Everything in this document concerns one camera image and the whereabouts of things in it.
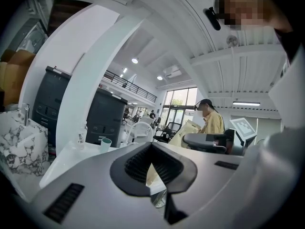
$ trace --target tree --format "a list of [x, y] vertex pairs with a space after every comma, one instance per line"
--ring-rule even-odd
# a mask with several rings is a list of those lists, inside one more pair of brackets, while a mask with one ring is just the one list
[[173, 99], [171, 105], [183, 105], [183, 100]]

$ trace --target cardboard box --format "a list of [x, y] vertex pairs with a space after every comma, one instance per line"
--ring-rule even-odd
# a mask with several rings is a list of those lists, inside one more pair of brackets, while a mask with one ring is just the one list
[[24, 78], [35, 58], [35, 54], [26, 50], [12, 53], [6, 50], [1, 59], [8, 62], [0, 63], [0, 87], [4, 90], [4, 106], [18, 103]]

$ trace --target air conditioner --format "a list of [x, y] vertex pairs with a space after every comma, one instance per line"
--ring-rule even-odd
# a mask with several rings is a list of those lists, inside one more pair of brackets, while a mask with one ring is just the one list
[[173, 65], [169, 68], [166, 68], [165, 70], [163, 70], [163, 72], [165, 74], [165, 77], [167, 77], [167, 78], [173, 78], [178, 75], [182, 75], [182, 73], [177, 65]]

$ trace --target cup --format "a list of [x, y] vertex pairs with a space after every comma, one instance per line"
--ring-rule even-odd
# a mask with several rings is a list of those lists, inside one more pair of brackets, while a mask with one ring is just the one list
[[108, 149], [111, 146], [112, 141], [108, 138], [102, 138], [101, 140], [101, 149], [104, 153], [108, 152]]

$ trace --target black cap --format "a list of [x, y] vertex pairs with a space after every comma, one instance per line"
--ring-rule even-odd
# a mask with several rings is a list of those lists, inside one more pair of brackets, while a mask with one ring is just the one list
[[213, 106], [212, 101], [210, 99], [206, 98], [206, 99], [201, 100], [199, 105], [202, 105], [202, 104], [208, 104], [211, 108], [214, 109], [214, 106]]

